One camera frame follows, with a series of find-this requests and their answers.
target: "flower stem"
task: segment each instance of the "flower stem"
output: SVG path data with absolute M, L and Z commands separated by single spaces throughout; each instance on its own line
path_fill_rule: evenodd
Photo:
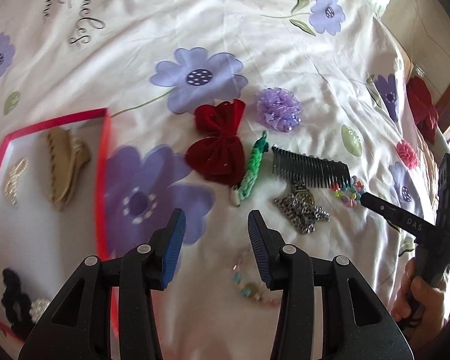
M 158 100 L 158 99 L 161 99 L 162 97 L 165 97 L 166 95 L 168 95 L 168 94 L 169 94 L 171 91 L 173 91 L 174 89 L 175 89 L 175 87 L 172 88 L 172 89 L 170 89 L 168 92 L 165 92 L 164 94 L 161 94 L 160 96 L 155 97 L 154 99 L 152 99 L 152 100 L 150 100 L 150 101 L 147 101 L 146 103 L 137 105 L 136 107 L 127 108 L 127 109 L 124 109 L 124 110 L 122 110 L 122 111 L 119 111 L 119 112 L 117 112 L 116 114 L 113 114 L 113 115 L 111 116 L 111 118 L 112 118 L 112 117 L 116 117 L 116 116 L 118 116 L 118 115 L 121 115 L 121 114 L 123 114 L 123 113 L 126 112 L 126 111 L 132 111 L 132 110 L 134 110 L 134 109 L 139 109 L 139 108 L 144 107 L 145 105 L 148 105 L 148 104 L 150 104 L 150 103 L 153 103 L 155 100 Z
M 310 12 L 296 13 L 296 14 L 290 15 L 290 16 L 268 16 L 268 15 L 260 15 L 260 16 L 271 17 L 272 19 L 289 19 L 291 17 L 295 17 L 298 15 L 310 15 Z

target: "velvet hair bow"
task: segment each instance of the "velvet hair bow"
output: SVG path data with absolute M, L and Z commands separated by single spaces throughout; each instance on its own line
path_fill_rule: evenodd
M 245 154 L 236 136 L 245 103 L 234 99 L 217 106 L 201 105 L 195 110 L 197 130 L 206 134 L 185 154 L 188 165 L 206 180 L 228 186 L 240 183 L 245 173 Z

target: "pink flower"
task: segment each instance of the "pink flower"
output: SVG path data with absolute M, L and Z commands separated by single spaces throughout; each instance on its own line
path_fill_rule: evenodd
M 397 143 L 396 149 L 398 155 L 408 169 L 414 169 L 417 167 L 419 160 L 416 157 L 413 147 L 405 139 L 402 139 Z

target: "purple scrunchie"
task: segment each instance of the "purple scrunchie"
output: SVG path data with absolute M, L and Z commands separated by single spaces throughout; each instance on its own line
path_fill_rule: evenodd
M 255 95 L 257 111 L 275 130 L 290 132 L 301 121 L 300 102 L 283 88 L 267 88 Z

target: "floor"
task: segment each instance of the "floor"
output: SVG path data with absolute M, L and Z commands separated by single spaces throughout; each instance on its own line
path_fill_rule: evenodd
M 450 83 L 450 19 L 438 0 L 368 0 L 423 77 L 436 103 Z

